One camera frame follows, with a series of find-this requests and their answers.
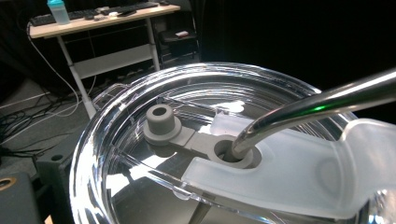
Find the chair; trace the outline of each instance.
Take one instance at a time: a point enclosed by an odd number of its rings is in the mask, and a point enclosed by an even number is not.
[[[168,47],[172,56],[182,56],[190,53],[191,57],[194,58],[195,51],[198,50],[198,41],[190,0],[168,0],[167,2],[171,5],[180,6],[180,11],[165,16],[165,30],[157,31],[157,26],[154,24],[157,40],[162,46]],[[188,34],[182,37],[176,35],[183,31]],[[158,52],[161,64],[165,67],[164,50],[161,46]]]

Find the water bottle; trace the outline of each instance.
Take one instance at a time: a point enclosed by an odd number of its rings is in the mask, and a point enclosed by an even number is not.
[[[49,0],[47,5],[52,13],[52,16],[59,25],[70,23],[69,15],[67,14],[64,1],[62,0]]]

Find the black keyboard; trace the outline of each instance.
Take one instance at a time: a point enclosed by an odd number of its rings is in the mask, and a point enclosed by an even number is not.
[[[140,9],[150,8],[150,7],[157,7],[158,5],[153,2],[143,2],[143,3],[135,3],[133,5],[124,6],[124,7],[112,7],[110,9],[106,9],[101,11],[101,13],[107,16],[110,12],[126,12],[126,11],[136,11]]]
[[[87,9],[87,10],[73,11],[67,14],[69,15],[69,19],[72,21],[72,20],[84,18],[85,16],[90,16],[90,15],[96,16],[99,13],[97,13],[95,9]],[[37,16],[30,19],[30,22],[32,23],[33,26],[56,23],[52,15]]]

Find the table leg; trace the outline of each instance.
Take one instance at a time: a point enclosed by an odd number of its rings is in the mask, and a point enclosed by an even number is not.
[[[87,92],[85,91],[84,85],[81,82],[81,78],[78,75],[78,72],[76,70],[76,68],[74,67],[74,64],[70,58],[69,52],[67,51],[66,46],[64,45],[64,41],[62,40],[62,37],[60,35],[56,36],[59,42],[59,45],[61,46],[62,52],[64,53],[64,57],[67,60],[67,65],[70,68],[70,71],[72,72],[73,78],[77,83],[78,89],[81,93],[81,98],[82,98],[82,103],[85,106],[85,109],[87,110],[88,116],[90,117],[90,119],[95,115],[96,110],[93,107],[93,103],[90,99],[90,97],[88,96]]]
[[[154,63],[154,68],[155,71],[160,71],[160,62],[158,61],[157,47],[155,45],[154,34],[152,33],[150,18],[146,18],[146,25],[148,28],[148,42],[151,51],[152,61]]]

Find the wooden desk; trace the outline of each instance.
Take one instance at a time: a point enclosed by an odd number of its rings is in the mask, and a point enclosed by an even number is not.
[[[87,109],[90,119],[96,113],[93,107],[92,101],[88,96],[85,88],[81,82],[84,77],[95,76],[107,71],[111,71],[123,66],[127,66],[133,63],[143,62],[148,59],[152,59],[154,68],[156,71],[160,70],[160,64],[158,61],[157,49],[155,46],[154,35],[152,33],[150,17],[161,16],[164,14],[173,13],[180,10],[178,6],[157,6],[146,9],[137,10],[134,15],[117,18],[109,17],[102,21],[86,21],[84,19],[72,20],[69,24],[58,25],[56,23],[43,25],[43,26],[31,26],[30,37],[32,38],[51,38],[56,37],[61,46],[64,57],[67,60],[67,64],[72,72],[73,78],[75,79],[78,89],[81,92],[82,102]],[[132,49],[122,50],[116,53],[111,53],[105,56],[92,58],[83,62],[73,63],[70,55],[67,51],[62,35],[69,35],[81,31],[87,31],[91,29],[106,27],[110,25],[120,24],[128,21],[146,20],[148,29],[148,44],[139,46]]]

